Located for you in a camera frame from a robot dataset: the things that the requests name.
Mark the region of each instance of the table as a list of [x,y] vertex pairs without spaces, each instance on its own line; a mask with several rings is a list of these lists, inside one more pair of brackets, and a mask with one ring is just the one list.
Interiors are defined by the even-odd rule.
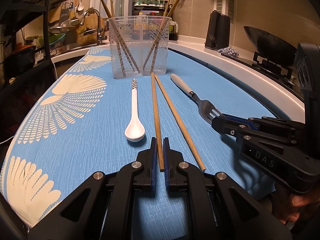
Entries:
[[[273,181],[247,164],[234,138],[220,135],[198,114],[197,105],[170,80],[179,75],[202,99],[222,113],[239,117],[271,116],[263,105],[230,81],[182,55],[168,52],[167,74],[159,76],[206,166],[226,172],[256,198],[273,190]],[[30,227],[41,220],[95,171],[112,173],[150,147],[155,136],[149,76],[138,77],[139,118],[146,135],[126,140],[131,117],[131,79],[112,76],[110,50],[92,47],[39,99],[8,149],[0,191]],[[156,85],[162,137],[196,165],[191,151]],[[168,197],[164,173],[157,171],[154,196],[136,193],[133,239],[176,239],[187,233],[184,201]]]

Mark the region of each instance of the transparent plastic utensil holder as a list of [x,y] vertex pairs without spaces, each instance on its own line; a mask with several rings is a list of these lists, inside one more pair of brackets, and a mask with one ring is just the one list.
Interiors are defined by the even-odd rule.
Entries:
[[169,17],[127,16],[108,19],[112,73],[115,79],[165,74]]

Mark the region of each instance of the black kettle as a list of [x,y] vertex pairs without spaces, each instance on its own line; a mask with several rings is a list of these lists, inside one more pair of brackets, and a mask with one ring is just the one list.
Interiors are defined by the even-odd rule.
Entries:
[[230,17],[214,10],[210,14],[209,27],[205,47],[208,49],[224,49],[229,46]]

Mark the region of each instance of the wooden chopstick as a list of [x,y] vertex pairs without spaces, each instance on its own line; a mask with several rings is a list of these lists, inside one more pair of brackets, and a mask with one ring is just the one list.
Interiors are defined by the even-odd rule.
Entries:
[[[163,18],[162,18],[162,21],[161,21],[161,24],[160,24],[160,31],[161,31],[161,29],[163,28],[162,26],[164,26],[164,19],[165,19],[165,16],[167,15],[167,11],[168,11],[168,8],[169,8],[169,3],[170,3],[170,0],[168,1],[167,6],[165,7],[165,10],[164,10],[164,13],[163,13]],[[157,52],[158,52],[158,47],[159,47],[159,41],[156,43],[155,52],[153,53],[153,58],[152,58],[152,63],[151,63],[151,69],[150,69],[150,72],[151,72],[151,73],[153,72],[153,69],[154,69],[154,67],[155,67],[156,57],[157,57]]]
[[[110,13],[110,11],[109,11],[106,3],[104,2],[104,0],[100,0],[100,1],[101,1],[101,3],[102,3],[102,6],[103,6],[104,10],[106,11],[106,14],[107,14],[108,18],[112,18],[112,14]],[[122,49],[123,49],[123,51],[124,51],[124,54],[126,55],[128,61],[129,61],[129,63],[130,63],[130,64],[133,63],[133,65],[136,67],[137,71],[140,73],[140,69],[139,69],[136,61],[134,60],[134,58],[133,58],[133,56],[132,56],[132,54],[131,54],[128,46],[127,46],[127,44],[125,43],[125,40],[124,40],[124,38],[122,37],[122,35],[121,35],[121,33],[120,33],[120,30],[119,30],[119,28],[118,28],[117,25],[116,25],[116,22],[115,22],[114,20],[110,20],[109,22],[111,23],[113,29],[114,29],[115,32],[116,32],[116,39],[119,40],[119,43],[120,43],[120,45],[121,45],[121,47],[122,47]]]
[[163,151],[162,151],[162,137],[161,137],[161,129],[160,129],[155,74],[153,73],[151,73],[151,87],[152,87],[153,116],[155,119],[159,168],[160,168],[160,171],[164,171],[164,158],[163,158]]
[[164,95],[165,100],[167,101],[167,103],[169,105],[169,108],[171,109],[171,112],[172,112],[174,118],[176,119],[176,122],[177,122],[177,124],[178,124],[178,126],[179,126],[179,128],[180,128],[180,130],[181,130],[181,132],[182,132],[182,134],[184,136],[184,138],[186,139],[186,142],[187,142],[187,144],[188,144],[188,146],[189,146],[194,158],[196,159],[196,162],[198,163],[200,169],[202,171],[205,171],[205,166],[204,166],[204,164],[203,164],[203,162],[201,160],[201,157],[200,157],[200,155],[199,155],[199,153],[198,153],[198,151],[196,149],[196,146],[194,145],[194,143],[192,141],[192,138],[191,138],[190,134],[188,133],[187,128],[185,127],[181,117],[179,116],[176,108],[174,107],[172,101],[170,100],[170,98],[169,98],[167,92],[165,91],[162,83],[160,82],[158,76],[156,75],[155,78],[156,78],[156,81],[157,81],[161,91],[162,91],[162,94]]
[[[114,8],[113,8],[113,0],[110,0],[110,7],[111,7],[111,16],[114,17],[115,16],[115,11],[114,11]],[[125,77],[126,73],[125,73],[125,69],[124,69],[124,65],[123,65],[123,59],[122,59],[122,55],[121,55],[120,45],[119,45],[118,42],[116,42],[116,44],[117,44],[117,51],[118,51],[119,61],[120,61],[120,65],[121,65],[121,71],[122,71],[123,76]]]
[[[174,2],[174,4],[172,5],[172,8],[170,9],[167,17],[170,17],[170,16],[172,15],[172,13],[173,13],[174,9],[176,8],[176,6],[178,5],[179,1],[180,1],[180,0],[175,0],[175,2]],[[164,24],[160,27],[160,30],[167,24],[167,21],[168,21],[167,19],[164,20]],[[147,62],[148,62],[148,60],[149,60],[149,58],[150,58],[150,56],[151,56],[151,54],[152,54],[152,51],[153,51],[154,47],[156,46],[157,43],[159,43],[158,40],[159,40],[160,34],[161,34],[161,31],[160,31],[160,30],[158,31],[158,34],[157,34],[157,36],[156,36],[156,38],[155,38],[155,41],[153,42],[153,44],[152,44],[152,46],[151,46],[151,48],[150,48],[150,51],[149,51],[148,56],[147,56],[147,58],[146,58],[146,60],[145,60],[145,62],[144,62],[144,64],[143,64],[143,68],[142,68],[142,69],[144,69],[144,68],[146,67]]]

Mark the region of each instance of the fork handle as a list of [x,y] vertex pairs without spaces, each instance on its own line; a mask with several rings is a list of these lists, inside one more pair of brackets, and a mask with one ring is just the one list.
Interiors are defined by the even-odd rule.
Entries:
[[171,80],[179,87],[181,88],[187,95],[190,96],[190,92],[192,89],[176,74],[170,75]]

